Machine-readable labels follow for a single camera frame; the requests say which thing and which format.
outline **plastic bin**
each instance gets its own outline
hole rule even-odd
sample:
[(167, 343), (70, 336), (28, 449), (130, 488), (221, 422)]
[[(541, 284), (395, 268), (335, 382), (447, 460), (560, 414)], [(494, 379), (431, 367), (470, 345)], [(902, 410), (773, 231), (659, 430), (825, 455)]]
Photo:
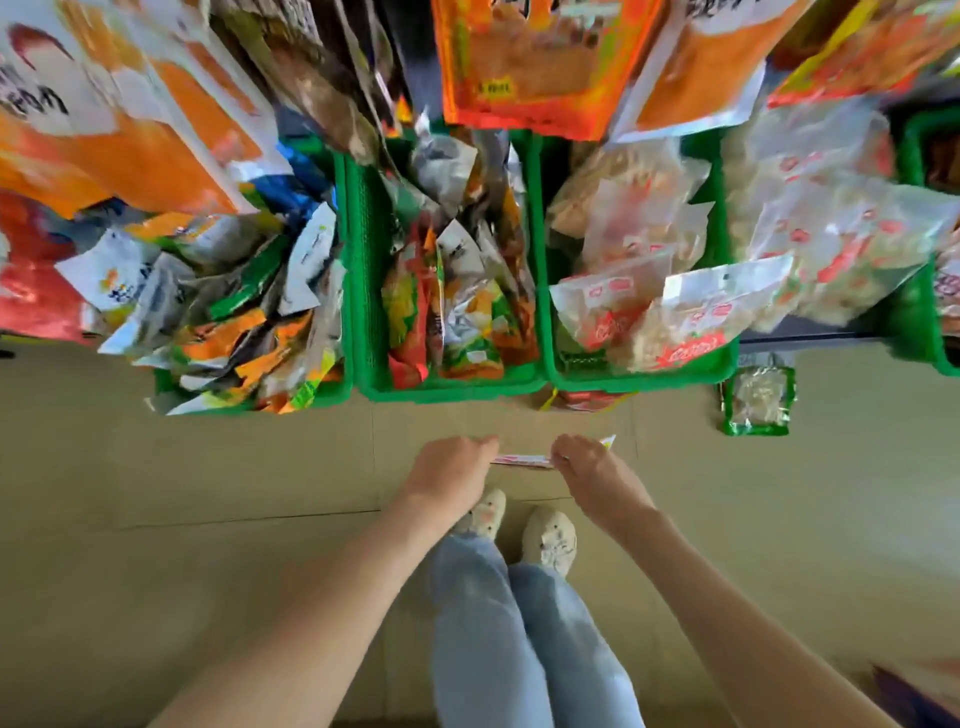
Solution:
[[(926, 186), (924, 144), (933, 134), (949, 132), (960, 133), (960, 106), (921, 111), (907, 120), (897, 145), (902, 182)], [(882, 330), (896, 358), (932, 364), (942, 375), (960, 376), (960, 356), (950, 359), (940, 333), (933, 295), (935, 276), (931, 260), (890, 297)]]
[[(685, 156), (706, 159), (711, 165), (707, 181), (691, 200), (694, 203), (714, 202), (709, 216), (707, 247), (696, 267), (732, 263), (720, 164), (720, 136), (717, 132), (694, 134), (683, 140), (681, 149)], [(570, 275), (570, 260), (563, 252), (546, 246), (546, 236), (556, 233), (546, 228), (543, 218), (549, 201), (569, 176), (569, 142), (558, 137), (546, 137), (540, 153), (540, 167), (545, 204), (536, 210), (533, 220), (537, 270), (542, 271), (542, 275), (537, 276), (537, 304), (543, 331), (543, 360), (553, 385), (566, 392), (603, 391), (616, 394), (676, 389), (688, 384), (716, 384), (729, 378), (736, 369), (739, 353), (736, 341), (677, 369), (651, 374), (615, 374), (600, 352), (569, 354), (557, 350), (554, 333), (562, 324), (550, 300), (549, 286)]]
[[(340, 239), (345, 241), (341, 259), (347, 266), (348, 271), (344, 278), (344, 305), (341, 311), (344, 378), (343, 381), (322, 382), (317, 388), (317, 395), (313, 404), (310, 405), (311, 408), (328, 407), (331, 404), (346, 401), (350, 396), (350, 390), (353, 389), (352, 300), (350, 291), (356, 275), (354, 272), (356, 266), (353, 263), (356, 246), (353, 244), (348, 229), (347, 168), (343, 156), (327, 149), (316, 136), (287, 137), (283, 142), (309, 157), (328, 178), (332, 178), (336, 183), (337, 232), (340, 234)], [(154, 383), (158, 394), (178, 389), (170, 373), (162, 369), (154, 370)], [(198, 414), (237, 415), (249, 412), (252, 408), (253, 402), (248, 400), (233, 407), (223, 407)]]
[[(527, 184), (527, 232), (533, 239), (530, 266), (537, 279), (536, 225), (531, 225), (532, 212), (541, 209), (540, 202), (540, 138), (529, 132), (511, 134), (511, 141), (523, 162)], [(410, 156), (413, 142), (392, 139), (391, 155), (402, 170)], [(518, 367), (506, 367), (501, 379), (444, 379), (435, 372), (421, 385), (396, 389), (387, 360), (389, 335), (387, 314), (383, 309), (380, 288), (393, 257), (390, 255), (390, 218), (393, 207), (383, 188), (379, 173), (371, 167), (347, 162), (348, 217), (353, 235), (353, 325), (356, 335), (357, 386), (371, 401), (412, 401), (421, 404), (444, 401), (492, 400), (497, 397), (526, 395), (546, 384), (541, 361)], [(543, 346), (540, 319), (537, 338)]]

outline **shoe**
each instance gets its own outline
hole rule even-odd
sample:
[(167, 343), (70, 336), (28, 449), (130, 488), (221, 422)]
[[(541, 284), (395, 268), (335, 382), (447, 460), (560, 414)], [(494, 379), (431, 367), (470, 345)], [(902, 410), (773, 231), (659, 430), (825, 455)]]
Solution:
[(455, 526), (453, 533), (483, 536), (491, 541), (503, 523), (503, 514), (507, 510), (507, 496), (503, 491), (493, 488), (487, 491), (477, 504), (467, 511)]
[(573, 521), (545, 505), (537, 508), (523, 529), (522, 560), (566, 576), (576, 556), (577, 529)]

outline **forearm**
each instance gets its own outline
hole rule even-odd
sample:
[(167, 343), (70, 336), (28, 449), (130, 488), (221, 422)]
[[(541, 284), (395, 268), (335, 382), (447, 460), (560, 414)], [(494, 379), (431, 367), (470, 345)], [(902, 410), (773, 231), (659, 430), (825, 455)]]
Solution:
[(894, 728), (863, 693), (720, 575), (663, 514), (638, 509), (614, 538), (669, 605), (741, 728)]
[(315, 586), (280, 624), (208, 671), (152, 728), (329, 724), (400, 588), (443, 535), (424, 512), (409, 498), (392, 504), (318, 564)]

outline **person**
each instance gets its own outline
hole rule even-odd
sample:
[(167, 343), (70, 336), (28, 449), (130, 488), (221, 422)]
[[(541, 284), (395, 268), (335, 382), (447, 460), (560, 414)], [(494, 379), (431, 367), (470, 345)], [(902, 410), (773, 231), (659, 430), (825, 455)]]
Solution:
[[(334, 718), (391, 603), (433, 549), (433, 679), (444, 728), (639, 728), (630, 679), (564, 576), (569, 518), (538, 509), (521, 563), (493, 543), (482, 497), (495, 437), (428, 443), (379, 519), (324, 561), (271, 631), (210, 669), (153, 728), (302, 728)], [(577, 505), (669, 605), (741, 728), (892, 728), (891, 718), (727, 582), (602, 444), (562, 435), (551, 459)]]

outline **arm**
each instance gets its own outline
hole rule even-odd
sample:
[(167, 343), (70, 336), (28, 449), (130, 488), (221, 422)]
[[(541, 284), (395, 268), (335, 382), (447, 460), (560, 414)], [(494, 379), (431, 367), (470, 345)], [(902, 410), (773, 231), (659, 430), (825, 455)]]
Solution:
[(896, 728), (863, 693), (764, 615), (657, 510), (639, 478), (585, 437), (553, 462), (584, 513), (653, 582), (741, 728)]
[(483, 495), (495, 438), (428, 443), (396, 499), (270, 632), (182, 692), (151, 728), (328, 725), (376, 630), (427, 551)]

